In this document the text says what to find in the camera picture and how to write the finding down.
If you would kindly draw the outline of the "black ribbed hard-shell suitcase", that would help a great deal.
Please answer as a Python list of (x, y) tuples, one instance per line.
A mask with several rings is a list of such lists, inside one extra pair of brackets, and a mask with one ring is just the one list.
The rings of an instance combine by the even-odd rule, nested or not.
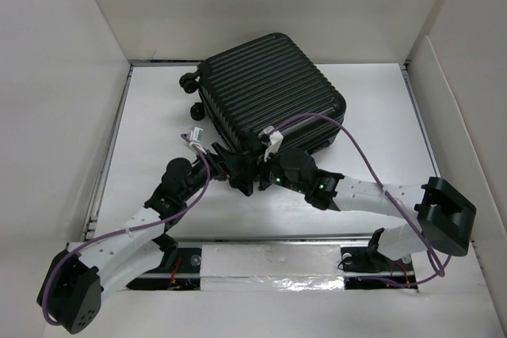
[(345, 98), (281, 32), (205, 59), (195, 72), (183, 74), (179, 84), (186, 93), (199, 93), (215, 129), (236, 153), (251, 148), (249, 137), (301, 114), (307, 118), (282, 132), (282, 146), (321, 150), (339, 129), (318, 115), (341, 122), (346, 111)]

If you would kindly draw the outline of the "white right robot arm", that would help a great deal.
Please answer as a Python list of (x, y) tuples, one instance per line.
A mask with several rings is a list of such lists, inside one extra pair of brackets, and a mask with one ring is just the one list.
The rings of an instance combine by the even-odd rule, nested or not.
[(294, 149), (264, 158), (260, 183), (297, 192), (322, 211), (361, 211), (400, 220), (400, 226), (373, 233), (365, 255), (375, 269), (419, 252), (431, 257), (468, 253), (477, 208), (441, 177), (419, 185), (367, 182), (320, 169), (312, 156)]

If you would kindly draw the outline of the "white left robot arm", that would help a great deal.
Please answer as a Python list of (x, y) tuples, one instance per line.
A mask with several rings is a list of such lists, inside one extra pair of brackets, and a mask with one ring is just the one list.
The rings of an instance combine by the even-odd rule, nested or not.
[(252, 183), (257, 157), (218, 143), (206, 150), (190, 143), (196, 161), (171, 160), (151, 197), (120, 229), (94, 237), (52, 260), (37, 296), (44, 319), (77, 334), (114, 291), (153, 269), (171, 270), (178, 243), (167, 232), (203, 198), (212, 180)]

